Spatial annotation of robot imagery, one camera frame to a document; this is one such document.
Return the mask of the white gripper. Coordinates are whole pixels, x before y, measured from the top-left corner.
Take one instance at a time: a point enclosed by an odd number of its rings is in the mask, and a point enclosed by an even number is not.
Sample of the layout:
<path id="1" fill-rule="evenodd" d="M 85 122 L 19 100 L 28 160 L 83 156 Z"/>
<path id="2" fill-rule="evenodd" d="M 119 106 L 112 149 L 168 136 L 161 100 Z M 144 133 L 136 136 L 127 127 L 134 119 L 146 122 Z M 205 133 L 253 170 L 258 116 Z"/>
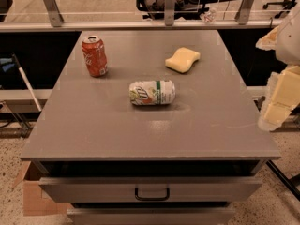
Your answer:
<path id="1" fill-rule="evenodd" d="M 277 60 L 289 64 L 268 79 L 258 126 L 273 131 L 282 126 L 292 110 L 300 104 L 300 6 L 290 10 L 280 26 L 261 37 L 256 47 L 264 51 L 276 49 Z"/>

